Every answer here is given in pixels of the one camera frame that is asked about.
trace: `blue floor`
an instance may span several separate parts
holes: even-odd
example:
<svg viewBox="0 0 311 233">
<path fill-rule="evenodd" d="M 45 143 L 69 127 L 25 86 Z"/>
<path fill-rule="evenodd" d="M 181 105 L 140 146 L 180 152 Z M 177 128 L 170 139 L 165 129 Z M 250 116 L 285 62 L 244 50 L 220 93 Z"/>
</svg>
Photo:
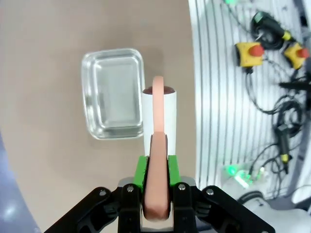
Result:
<svg viewBox="0 0 311 233">
<path fill-rule="evenodd" d="M 40 233 L 11 171 L 0 135 L 0 232 Z"/>
</svg>

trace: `bolt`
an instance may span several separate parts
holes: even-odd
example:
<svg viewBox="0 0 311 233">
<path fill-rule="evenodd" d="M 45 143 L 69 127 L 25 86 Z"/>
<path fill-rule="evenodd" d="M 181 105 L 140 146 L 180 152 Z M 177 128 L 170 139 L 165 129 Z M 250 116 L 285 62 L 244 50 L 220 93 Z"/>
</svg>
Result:
<svg viewBox="0 0 311 233">
<path fill-rule="evenodd" d="M 178 188 L 179 188 L 179 190 L 181 190 L 181 191 L 183 191 L 183 190 L 186 189 L 185 185 L 182 184 L 182 183 L 178 186 Z"/>
<path fill-rule="evenodd" d="M 210 195 L 210 196 L 214 195 L 214 191 L 210 188 L 206 190 L 206 193 L 207 195 Z"/>
<path fill-rule="evenodd" d="M 129 193 L 131 193 L 133 190 L 134 190 L 134 187 L 133 187 L 133 186 L 128 186 L 128 187 L 127 187 L 127 191 L 128 191 Z"/>
<path fill-rule="evenodd" d="M 105 196 L 107 193 L 106 193 L 106 191 L 105 190 L 101 190 L 100 192 L 99 192 L 99 196 Z"/>
</svg>

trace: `silver rectangular container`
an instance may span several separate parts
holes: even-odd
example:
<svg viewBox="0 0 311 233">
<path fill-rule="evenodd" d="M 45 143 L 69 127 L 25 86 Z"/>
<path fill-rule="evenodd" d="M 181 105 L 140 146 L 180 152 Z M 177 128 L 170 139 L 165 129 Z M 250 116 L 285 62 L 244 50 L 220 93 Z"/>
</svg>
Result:
<svg viewBox="0 0 311 233">
<path fill-rule="evenodd" d="M 88 53 L 82 60 L 82 89 L 88 131 L 97 139 L 143 134 L 143 60 L 134 49 Z"/>
</svg>

